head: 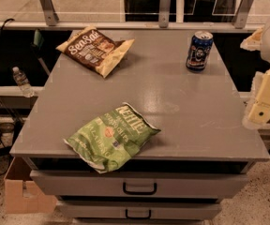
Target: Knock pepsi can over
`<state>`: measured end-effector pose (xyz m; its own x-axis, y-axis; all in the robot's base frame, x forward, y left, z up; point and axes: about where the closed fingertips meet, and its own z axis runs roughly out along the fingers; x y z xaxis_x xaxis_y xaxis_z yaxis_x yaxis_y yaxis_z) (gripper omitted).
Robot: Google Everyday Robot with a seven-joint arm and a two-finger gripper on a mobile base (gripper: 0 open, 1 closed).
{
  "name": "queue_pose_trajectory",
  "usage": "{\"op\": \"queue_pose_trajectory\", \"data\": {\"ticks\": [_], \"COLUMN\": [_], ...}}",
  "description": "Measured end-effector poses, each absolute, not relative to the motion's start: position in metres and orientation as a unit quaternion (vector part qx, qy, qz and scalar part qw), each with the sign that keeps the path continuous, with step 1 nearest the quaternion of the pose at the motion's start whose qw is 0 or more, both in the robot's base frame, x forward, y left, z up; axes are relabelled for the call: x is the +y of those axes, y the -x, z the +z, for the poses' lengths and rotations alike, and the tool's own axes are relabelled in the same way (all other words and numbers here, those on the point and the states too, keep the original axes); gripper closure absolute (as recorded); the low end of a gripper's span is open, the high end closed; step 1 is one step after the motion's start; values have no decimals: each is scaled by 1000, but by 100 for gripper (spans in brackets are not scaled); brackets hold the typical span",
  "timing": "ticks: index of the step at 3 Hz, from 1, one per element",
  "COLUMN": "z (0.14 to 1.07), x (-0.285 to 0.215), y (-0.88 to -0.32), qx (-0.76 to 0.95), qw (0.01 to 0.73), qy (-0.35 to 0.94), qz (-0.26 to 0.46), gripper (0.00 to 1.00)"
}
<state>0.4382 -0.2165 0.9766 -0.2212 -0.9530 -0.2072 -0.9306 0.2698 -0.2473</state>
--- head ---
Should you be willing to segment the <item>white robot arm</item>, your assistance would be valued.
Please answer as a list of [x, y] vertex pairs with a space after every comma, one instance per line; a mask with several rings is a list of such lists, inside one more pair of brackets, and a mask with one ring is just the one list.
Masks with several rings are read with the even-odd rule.
[[[270, 63], [270, 18], [264, 27], [246, 38], [240, 47], [247, 51], [259, 51], [261, 59]], [[262, 128], [270, 120], [270, 68], [256, 72], [250, 89], [250, 99], [242, 124], [248, 129]]]

